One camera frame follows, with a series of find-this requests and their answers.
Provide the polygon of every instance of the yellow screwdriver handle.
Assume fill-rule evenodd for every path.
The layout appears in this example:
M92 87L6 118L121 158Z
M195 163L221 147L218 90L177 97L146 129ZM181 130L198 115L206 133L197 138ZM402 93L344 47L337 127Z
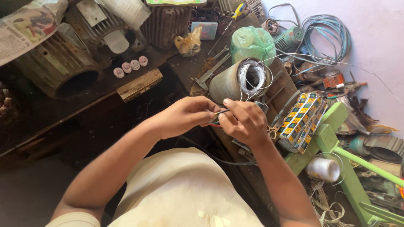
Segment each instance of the yellow screwdriver handle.
M238 16L240 16L242 13L243 13L243 11L246 9L246 5L244 4L244 3L241 3L238 7L237 7L237 9L234 11L234 15L232 16L232 18L234 19L234 20L237 20L237 17Z

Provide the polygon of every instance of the screwdriver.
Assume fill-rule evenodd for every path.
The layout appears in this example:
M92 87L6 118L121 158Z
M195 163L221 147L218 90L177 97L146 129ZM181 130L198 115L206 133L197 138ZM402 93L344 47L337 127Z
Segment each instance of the screwdriver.
M216 44L219 42L219 40L223 37L224 33L226 32L226 30L229 28L229 26L237 20L237 17L240 16L243 11L246 9L246 5L244 3L241 3L237 9L234 12L234 15L231 17L231 22L229 23L229 25L226 27L226 29L223 31L222 35L219 37L219 39L217 39L216 43L213 45L212 49L210 49L210 51L208 52L208 55L212 52L213 48L215 48Z

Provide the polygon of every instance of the blue wire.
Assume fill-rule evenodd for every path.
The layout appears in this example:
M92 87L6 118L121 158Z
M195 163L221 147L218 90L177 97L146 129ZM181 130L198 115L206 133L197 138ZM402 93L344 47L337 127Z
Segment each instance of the blue wire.
M304 31L303 42L299 45L299 47L303 45L310 55L320 58L329 58L332 61L341 62L342 59L345 56L347 56L349 50L351 49L351 42L352 42L351 34L349 33L347 27L336 16L323 14L308 17L303 21L302 29ZM332 44L332 46L334 47L333 57L325 55L323 53L319 53L316 50L316 48L314 47L314 45L310 40L310 34L314 30L318 31ZM339 53L337 53L336 44L330 39L330 36L332 36L338 41L338 44L341 48ZM327 66L337 65L337 63L335 62L325 61L314 57L312 57L312 59L319 65L327 65Z

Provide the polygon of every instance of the person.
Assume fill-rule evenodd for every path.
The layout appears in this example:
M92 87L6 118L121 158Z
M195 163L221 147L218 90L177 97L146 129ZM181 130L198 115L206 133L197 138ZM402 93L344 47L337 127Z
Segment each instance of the person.
M309 198L267 135L267 119L252 102L224 100L223 130L247 144L262 171L283 227L320 226ZM262 226L219 165L196 148L143 159L161 139L208 126L224 109L206 97L186 97L146 119L84 168L46 227L99 227L105 205L127 182L109 227Z

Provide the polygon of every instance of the yellow plastic bag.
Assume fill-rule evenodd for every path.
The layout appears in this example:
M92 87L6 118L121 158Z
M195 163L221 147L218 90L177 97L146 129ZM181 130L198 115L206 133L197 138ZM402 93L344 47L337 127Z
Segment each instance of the yellow plastic bag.
M192 33L188 33L186 38L175 37L175 46L183 57L192 57L201 50L201 30L202 27L197 27Z

